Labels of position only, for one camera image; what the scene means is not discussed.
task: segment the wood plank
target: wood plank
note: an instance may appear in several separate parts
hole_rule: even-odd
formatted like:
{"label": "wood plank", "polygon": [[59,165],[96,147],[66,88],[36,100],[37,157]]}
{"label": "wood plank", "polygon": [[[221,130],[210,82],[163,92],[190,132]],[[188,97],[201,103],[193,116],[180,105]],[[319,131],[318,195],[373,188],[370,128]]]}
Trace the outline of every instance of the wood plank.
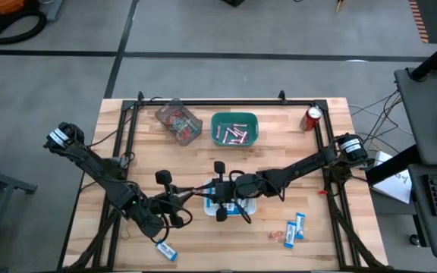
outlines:
{"label": "wood plank", "polygon": [[[335,135],[353,133],[347,100],[327,99]],[[120,99],[102,102],[94,142],[117,128],[121,108]],[[203,120],[203,132],[190,145],[175,144],[154,118],[158,107],[147,106],[139,113],[134,136],[136,159],[130,164],[130,180],[134,180],[152,196],[163,188],[156,184],[154,174],[168,169],[177,186],[199,186],[214,175],[213,162],[222,160],[228,171],[241,169],[254,172],[266,168],[283,168],[317,152],[314,132],[301,132],[299,123],[306,106],[190,106]],[[218,111],[248,111],[259,119],[259,138],[249,148],[217,147],[210,139],[210,119]],[[326,144],[324,123],[323,138]],[[102,157],[112,154],[114,137],[93,147]],[[83,184],[91,182],[84,178]],[[251,215],[252,224],[241,217],[229,217],[218,223],[203,211],[203,199],[192,197],[185,207],[193,214],[193,221],[181,229],[172,229],[167,243],[176,251],[175,262],[168,261],[154,244],[144,237],[132,221],[121,225],[115,270],[123,271],[217,271],[217,270],[335,270],[338,262],[333,242],[328,206],[324,196],[321,171],[315,171],[293,182],[286,192],[286,201],[278,198],[259,198],[258,210]],[[367,248],[381,262],[387,263],[382,239],[368,186],[360,180],[346,184],[354,229]],[[98,185],[85,189],[77,204],[77,211],[64,265],[70,265],[86,249],[97,232],[104,191]],[[268,233],[285,231],[286,222],[294,220],[296,212],[305,213],[305,240],[296,240],[293,249],[283,246],[284,238],[271,240]],[[342,241],[350,260],[347,239]],[[105,262],[107,250],[102,262]]]}

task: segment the clear plastic container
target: clear plastic container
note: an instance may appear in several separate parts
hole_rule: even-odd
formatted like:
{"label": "clear plastic container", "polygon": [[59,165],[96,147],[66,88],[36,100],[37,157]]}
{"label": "clear plastic container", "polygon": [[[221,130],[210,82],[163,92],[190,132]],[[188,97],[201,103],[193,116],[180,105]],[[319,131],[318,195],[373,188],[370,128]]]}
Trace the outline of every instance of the clear plastic container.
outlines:
{"label": "clear plastic container", "polygon": [[190,144],[202,133],[203,121],[196,118],[180,99],[172,99],[156,111],[155,117],[181,146]]}
{"label": "clear plastic container", "polygon": [[[205,184],[208,184],[210,182],[212,182],[212,178],[205,181]],[[206,193],[214,193],[214,192],[215,192],[214,189],[208,189]],[[210,201],[210,199],[208,198],[203,198],[203,200],[204,200],[203,209],[205,210],[205,213],[208,216],[215,216],[217,209],[219,209],[219,204],[212,203],[212,201]],[[248,215],[254,214],[257,210],[255,199],[239,199],[238,203],[244,208],[244,210],[247,212]],[[227,215],[230,216],[241,215],[234,203],[225,203],[224,207],[227,209]]]}

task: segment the soda can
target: soda can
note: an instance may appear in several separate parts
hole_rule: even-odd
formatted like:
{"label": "soda can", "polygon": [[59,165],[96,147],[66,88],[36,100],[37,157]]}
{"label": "soda can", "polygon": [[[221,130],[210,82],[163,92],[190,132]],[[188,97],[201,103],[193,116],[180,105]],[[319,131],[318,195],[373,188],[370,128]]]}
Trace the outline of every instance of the soda can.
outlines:
{"label": "soda can", "polygon": [[303,131],[309,131],[315,128],[319,119],[322,117],[322,112],[316,106],[311,106],[300,123],[300,129]]}

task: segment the green plastic bin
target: green plastic bin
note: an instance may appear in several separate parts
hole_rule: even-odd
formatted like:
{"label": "green plastic bin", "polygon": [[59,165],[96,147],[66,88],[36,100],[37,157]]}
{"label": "green plastic bin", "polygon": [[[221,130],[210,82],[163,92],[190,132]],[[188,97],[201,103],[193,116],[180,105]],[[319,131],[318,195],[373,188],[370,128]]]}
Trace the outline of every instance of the green plastic bin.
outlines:
{"label": "green plastic bin", "polygon": [[[229,140],[235,139],[231,133],[228,134],[225,143],[222,142],[225,136],[226,128],[232,127],[232,124],[247,124],[247,127],[238,127],[241,131],[246,131],[248,141],[246,143],[228,144]],[[220,125],[220,134],[217,139],[217,129]],[[213,142],[218,146],[252,146],[259,136],[259,122],[255,114],[246,112],[221,112],[212,117],[211,137]]]}

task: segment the concrete floor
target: concrete floor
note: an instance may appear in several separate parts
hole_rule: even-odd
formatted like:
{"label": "concrete floor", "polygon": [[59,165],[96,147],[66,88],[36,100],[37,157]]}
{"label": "concrete floor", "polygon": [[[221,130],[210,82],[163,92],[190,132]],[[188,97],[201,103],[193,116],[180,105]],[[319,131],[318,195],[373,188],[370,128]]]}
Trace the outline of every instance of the concrete floor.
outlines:
{"label": "concrete floor", "polygon": [[[131,3],[67,0],[56,24],[34,39],[0,49],[116,52]],[[335,3],[246,0],[231,8],[219,0],[141,0],[124,45],[127,52],[326,55],[327,60],[124,58],[112,98],[134,98],[138,91],[146,97],[272,97],[283,89],[289,97],[342,96],[364,106],[395,91],[395,70],[418,65],[397,57],[423,57],[437,49],[420,41],[408,0],[349,0],[339,15]],[[8,33],[32,22],[23,19]],[[393,58],[336,61],[339,55]],[[42,144],[61,121],[78,124],[92,138],[114,61],[0,55],[0,172],[39,184],[35,196],[14,195],[0,230],[0,266],[11,272],[57,266],[82,172]],[[381,105],[370,110],[380,113]],[[368,133],[376,118],[355,115],[356,131]],[[410,129],[401,106],[392,119]],[[413,144],[413,137],[400,130],[382,139],[398,150]],[[409,216],[380,215],[378,220],[390,265],[437,271],[430,249],[409,245],[407,235],[415,231]]]}

